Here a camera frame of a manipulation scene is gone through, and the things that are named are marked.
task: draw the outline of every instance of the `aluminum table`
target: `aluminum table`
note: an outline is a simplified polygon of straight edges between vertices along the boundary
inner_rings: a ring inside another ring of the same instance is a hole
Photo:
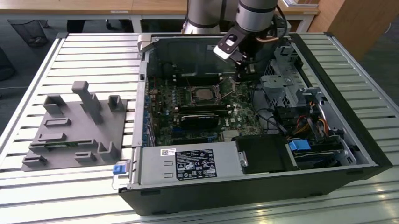
[[[139,216],[113,188],[113,165],[20,170],[46,109],[47,94],[79,100],[71,86],[89,81],[99,99],[129,100],[123,160],[131,156],[139,78],[138,34],[70,34],[58,38],[0,137],[0,223],[365,223],[399,218],[399,108],[334,37],[302,38],[362,119],[394,167],[326,196]],[[305,70],[314,85],[311,72]]]

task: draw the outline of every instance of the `3d printed part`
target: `3d printed part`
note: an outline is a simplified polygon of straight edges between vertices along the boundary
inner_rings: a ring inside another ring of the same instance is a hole
[[[77,81],[73,92],[82,102],[48,96],[44,115],[23,171],[115,164],[121,158],[127,100],[118,95],[98,100],[87,81]]]

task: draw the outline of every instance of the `black cable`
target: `black cable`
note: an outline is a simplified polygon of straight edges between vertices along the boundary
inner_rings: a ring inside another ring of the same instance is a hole
[[[287,24],[287,20],[286,20],[285,13],[283,13],[283,11],[282,11],[279,5],[277,5],[277,9],[278,9],[278,11],[279,11],[279,13],[281,13],[281,16],[282,16],[282,18],[283,18],[283,21],[285,21],[285,33],[283,33],[283,35],[279,37],[279,38],[283,38],[285,35],[286,35],[286,33],[287,33],[287,30],[289,30],[289,24]]]
[[[275,31],[275,33],[274,33],[274,35],[273,36],[277,36],[278,37],[278,34],[279,34],[279,32],[278,32],[278,28],[277,28],[277,15],[274,15],[274,31]]]
[[[187,19],[189,19],[189,7],[190,7],[190,0],[187,0],[187,10],[186,10],[185,22],[187,22]]]

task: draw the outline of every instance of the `motherboard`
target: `motherboard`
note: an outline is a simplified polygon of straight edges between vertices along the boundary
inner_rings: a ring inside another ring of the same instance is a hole
[[[222,142],[262,134],[253,89],[251,81],[237,83],[233,76],[222,74],[150,79],[155,145]]]

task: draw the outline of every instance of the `blue latch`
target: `blue latch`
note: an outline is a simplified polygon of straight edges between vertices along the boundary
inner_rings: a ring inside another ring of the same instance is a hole
[[[311,150],[311,146],[307,140],[294,140],[289,143],[289,146],[291,148],[291,151]]]
[[[126,174],[126,165],[115,165],[114,166],[114,170],[113,170],[114,174]]]

